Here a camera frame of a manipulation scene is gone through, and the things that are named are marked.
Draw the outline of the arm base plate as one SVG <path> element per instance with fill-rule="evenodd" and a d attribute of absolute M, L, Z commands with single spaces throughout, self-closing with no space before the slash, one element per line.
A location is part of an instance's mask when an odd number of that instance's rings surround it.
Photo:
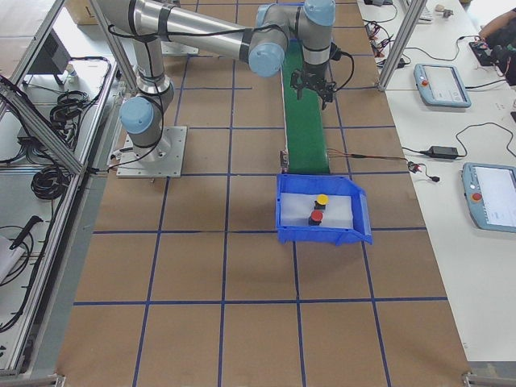
<path fill-rule="evenodd" d="M 116 175 L 120 178 L 161 178 L 181 177 L 187 136 L 186 126 L 165 127 L 158 146 L 147 154 L 148 150 L 134 148 L 129 135 L 126 146 L 129 151 L 121 154 Z"/>
<path fill-rule="evenodd" d="M 195 56 L 198 49 L 177 42 L 161 42 L 163 56 Z"/>

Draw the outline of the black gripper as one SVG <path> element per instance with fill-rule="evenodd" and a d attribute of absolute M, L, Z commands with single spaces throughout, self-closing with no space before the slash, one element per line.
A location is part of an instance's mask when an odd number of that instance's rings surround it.
<path fill-rule="evenodd" d="M 323 77 L 319 77 L 314 73 L 308 73 L 300 69 L 295 69 L 292 72 L 290 87 L 295 90 L 297 100 L 302 99 L 304 89 L 314 91 L 321 98 L 321 110 L 326 109 L 327 101 L 332 101 L 334 99 L 336 91 L 335 83 L 333 81 L 326 81 Z"/>

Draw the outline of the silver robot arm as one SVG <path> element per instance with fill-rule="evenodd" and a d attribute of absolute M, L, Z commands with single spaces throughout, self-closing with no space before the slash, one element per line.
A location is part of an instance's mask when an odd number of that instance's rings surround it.
<path fill-rule="evenodd" d="M 314 91 L 326 105 L 337 91 L 326 79 L 332 57 L 335 3 L 306 1 L 301 5 L 263 4 L 254 27 L 184 10 L 158 1 L 116 1 L 104 10 L 112 31 L 123 31 L 134 41 L 177 41 L 184 45 L 240 60 L 260 77 L 276 75 L 289 42 L 302 46 L 302 65 L 293 70 L 290 86 L 298 97 Z"/>

